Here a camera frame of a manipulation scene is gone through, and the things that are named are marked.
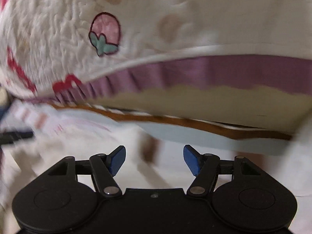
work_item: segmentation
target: beige fabric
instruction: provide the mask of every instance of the beige fabric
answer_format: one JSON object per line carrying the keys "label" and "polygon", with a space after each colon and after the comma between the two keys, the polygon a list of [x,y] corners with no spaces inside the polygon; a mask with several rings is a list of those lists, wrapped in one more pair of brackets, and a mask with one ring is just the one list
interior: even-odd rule
{"label": "beige fabric", "polygon": [[88,103],[293,133],[312,108],[312,96],[264,86],[250,90],[226,86],[199,90],[180,85],[167,90],[121,93]]}

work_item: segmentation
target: purple fabric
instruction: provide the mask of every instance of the purple fabric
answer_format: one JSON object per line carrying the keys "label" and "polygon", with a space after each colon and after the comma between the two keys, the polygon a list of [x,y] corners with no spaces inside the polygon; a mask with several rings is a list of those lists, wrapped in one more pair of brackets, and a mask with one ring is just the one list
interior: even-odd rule
{"label": "purple fabric", "polygon": [[288,93],[312,95],[312,61],[270,55],[224,55],[157,62],[126,68],[55,96],[29,99],[81,102],[120,92],[166,89],[178,84],[200,89],[226,85],[250,89],[265,85]]}

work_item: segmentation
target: black object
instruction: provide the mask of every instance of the black object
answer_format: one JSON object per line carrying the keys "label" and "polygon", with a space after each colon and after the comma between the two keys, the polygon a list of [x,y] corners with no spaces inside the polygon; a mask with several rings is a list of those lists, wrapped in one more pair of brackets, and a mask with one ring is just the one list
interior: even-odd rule
{"label": "black object", "polygon": [[[186,194],[181,188],[122,194],[113,176],[125,160],[124,146],[89,160],[66,157],[13,199],[19,234],[291,233],[295,197],[251,161],[241,156],[220,160],[190,145],[183,155],[196,176]],[[215,190],[222,174],[232,174],[232,181]],[[96,192],[77,182],[77,175],[91,175]]]}
{"label": "black object", "polygon": [[12,144],[21,139],[28,139],[34,136],[33,131],[10,131],[0,133],[0,146]]}

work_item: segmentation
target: small screw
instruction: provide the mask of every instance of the small screw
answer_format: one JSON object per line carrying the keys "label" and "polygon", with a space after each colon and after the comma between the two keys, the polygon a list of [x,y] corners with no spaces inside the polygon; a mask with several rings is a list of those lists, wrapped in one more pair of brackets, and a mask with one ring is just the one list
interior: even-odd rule
{"label": "small screw", "polygon": [[104,188],[104,193],[106,194],[116,194],[119,192],[118,187],[105,187]]}
{"label": "small screw", "polygon": [[190,189],[190,192],[191,192],[192,194],[202,194],[202,193],[205,192],[205,188],[203,188],[203,187],[192,187],[192,188]]}

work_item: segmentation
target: brown trim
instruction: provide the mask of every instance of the brown trim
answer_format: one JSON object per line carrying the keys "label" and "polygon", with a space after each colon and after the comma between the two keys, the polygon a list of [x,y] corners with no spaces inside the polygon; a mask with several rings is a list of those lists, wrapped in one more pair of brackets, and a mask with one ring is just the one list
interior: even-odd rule
{"label": "brown trim", "polygon": [[199,129],[203,131],[207,131],[210,133],[215,133],[218,135],[222,135],[228,137],[230,139],[248,139],[248,138],[274,138],[274,139],[282,139],[282,140],[290,140],[292,138],[291,135],[287,135],[281,132],[276,131],[268,131],[268,130],[236,130],[224,128],[218,125],[209,124],[202,121],[192,120],[192,119],[179,119],[179,118],[169,118],[162,116],[136,116],[130,114],[117,114],[108,111],[104,111],[97,108],[92,108],[89,106],[65,106],[59,107],[57,105],[53,105],[56,109],[64,109],[64,108],[72,108],[72,109],[84,109],[93,111],[104,116],[107,116],[115,121],[141,121],[141,122],[156,122],[162,124],[171,124],[178,125],[193,129]]}

